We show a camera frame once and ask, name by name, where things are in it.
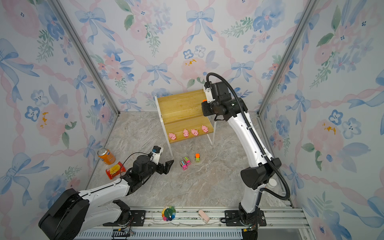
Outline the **pink pig toy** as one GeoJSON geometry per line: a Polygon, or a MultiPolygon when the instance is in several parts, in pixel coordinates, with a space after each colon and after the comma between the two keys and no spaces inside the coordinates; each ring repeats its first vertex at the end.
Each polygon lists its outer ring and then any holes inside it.
{"type": "Polygon", "coordinates": [[[189,137],[189,131],[187,129],[184,129],[183,130],[183,135],[185,138],[188,138],[189,137]]]}
{"type": "Polygon", "coordinates": [[[195,129],[191,129],[191,133],[194,135],[194,136],[198,136],[199,135],[199,132],[195,129]]]}
{"type": "Polygon", "coordinates": [[[169,138],[174,141],[177,139],[177,136],[173,133],[169,133],[169,138]]]}
{"type": "Polygon", "coordinates": [[[209,128],[207,126],[205,126],[205,125],[202,125],[202,131],[204,133],[208,133],[209,132],[209,128]]]}

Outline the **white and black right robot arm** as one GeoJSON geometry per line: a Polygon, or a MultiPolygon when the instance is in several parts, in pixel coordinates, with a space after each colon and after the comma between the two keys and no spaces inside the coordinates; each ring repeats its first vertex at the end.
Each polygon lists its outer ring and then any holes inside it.
{"type": "Polygon", "coordinates": [[[245,184],[243,198],[236,214],[227,214],[223,219],[227,226],[258,226],[264,225],[259,208],[262,194],[267,192],[272,196],[285,200],[268,189],[267,185],[280,168],[281,161],[273,158],[261,142],[252,124],[248,109],[242,99],[232,95],[228,86],[223,83],[206,82],[204,84],[206,99],[202,102],[204,116],[221,116],[235,131],[242,144],[249,162],[249,167],[241,171],[245,184]]]}

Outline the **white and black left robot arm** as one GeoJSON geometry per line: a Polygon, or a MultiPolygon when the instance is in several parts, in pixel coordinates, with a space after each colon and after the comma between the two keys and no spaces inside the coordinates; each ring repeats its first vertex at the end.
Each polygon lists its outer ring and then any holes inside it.
{"type": "Polygon", "coordinates": [[[40,219],[38,226],[50,240],[73,240],[79,233],[104,224],[127,226],[134,220],[122,201],[155,174],[168,174],[174,161],[159,163],[160,154],[140,155],[115,181],[95,189],[68,189],[40,219]]]}

